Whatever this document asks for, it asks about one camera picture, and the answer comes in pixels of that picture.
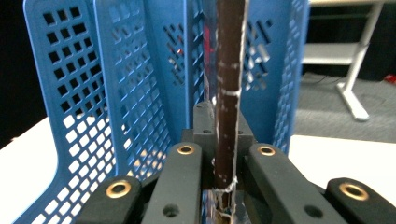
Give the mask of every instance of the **brass grommet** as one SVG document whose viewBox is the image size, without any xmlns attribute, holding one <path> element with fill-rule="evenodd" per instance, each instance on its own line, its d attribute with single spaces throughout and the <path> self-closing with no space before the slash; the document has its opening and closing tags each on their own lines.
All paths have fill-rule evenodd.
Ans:
<svg viewBox="0 0 396 224">
<path fill-rule="evenodd" d="M 125 180 L 119 180 L 112 183 L 106 189 L 106 195 L 112 199 L 118 199 L 125 196 L 129 191 L 131 191 L 132 186 Z"/>
<path fill-rule="evenodd" d="M 183 146 L 177 149 L 177 152 L 181 155 L 190 155 L 194 152 L 194 148 L 190 146 Z"/>
<path fill-rule="evenodd" d="M 366 201 L 369 199 L 369 194 L 366 190 L 362 189 L 359 186 L 344 183 L 340 185 L 340 190 L 349 198 L 353 198 L 358 201 Z"/>
<path fill-rule="evenodd" d="M 275 151 L 271 147 L 259 147 L 257 149 L 263 156 L 274 156 Z"/>
</svg>

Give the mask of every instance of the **floor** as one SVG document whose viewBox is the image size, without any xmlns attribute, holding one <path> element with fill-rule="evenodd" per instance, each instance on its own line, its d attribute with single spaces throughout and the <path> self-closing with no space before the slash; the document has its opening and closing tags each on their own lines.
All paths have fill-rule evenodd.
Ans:
<svg viewBox="0 0 396 224">
<path fill-rule="evenodd" d="M 295 133 L 332 138 L 396 143 L 396 86 L 357 80 L 353 91 L 370 115 L 352 118 L 335 84 L 340 77 L 303 76 Z"/>
</svg>

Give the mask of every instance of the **white desk leg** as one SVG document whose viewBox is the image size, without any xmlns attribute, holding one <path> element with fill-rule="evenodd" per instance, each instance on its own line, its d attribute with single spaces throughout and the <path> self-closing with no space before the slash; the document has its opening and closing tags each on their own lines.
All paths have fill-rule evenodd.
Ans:
<svg viewBox="0 0 396 224">
<path fill-rule="evenodd" d="M 361 35 L 361 40 L 355 52 L 355 57 L 353 59 L 352 65 L 350 65 L 347 76 L 346 83 L 338 83 L 337 90 L 343 96 L 346 105 L 348 106 L 353 117 L 360 121 L 366 121 L 370 118 L 369 114 L 363 108 L 358 98 L 352 91 L 353 85 L 355 84 L 356 77 L 358 76 L 359 70 L 361 70 L 361 64 L 363 63 L 364 56 L 370 44 L 371 36 L 378 21 L 378 17 L 381 14 L 383 2 L 379 2 L 373 5 L 370 11 L 370 17 L 366 22 L 366 25 Z"/>
</svg>

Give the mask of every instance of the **wooden stick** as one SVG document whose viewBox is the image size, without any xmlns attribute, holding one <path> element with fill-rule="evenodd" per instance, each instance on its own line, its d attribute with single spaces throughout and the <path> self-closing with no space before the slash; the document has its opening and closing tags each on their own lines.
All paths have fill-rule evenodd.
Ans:
<svg viewBox="0 0 396 224">
<path fill-rule="evenodd" d="M 246 0 L 218 0 L 218 92 L 215 188 L 221 221 L 231 223 L 236 191 L 236 147 L 245 56 Z"/>
</svg>

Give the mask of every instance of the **desk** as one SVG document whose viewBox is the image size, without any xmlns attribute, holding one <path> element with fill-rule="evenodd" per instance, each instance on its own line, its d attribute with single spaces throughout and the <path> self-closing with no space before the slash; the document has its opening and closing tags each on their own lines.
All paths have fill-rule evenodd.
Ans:
<svg viewBox="0 0 396 224">
<path fill-rule="evenodd" d="M 346 82 L 336 85 L 337 90 L 343 97 L 347 107 L 354 119 L 366 121 L 370 118 L 360 101 L 353 93 L 353 85 L 358 76 L 364 56 L 370 45 L 375 25 L 381 13 L 384 3 L 394 3 L 396 0 L 311 0 L 311 7 L 336 7 L 336 6 L 356 6 L 371 4 L 372 9 L 365 24 L 361 40 L 359 43 L 351 44 L 306 44 L 305 64 L 334 64 L 349 65 L 346 75 Z"/>
</svg>

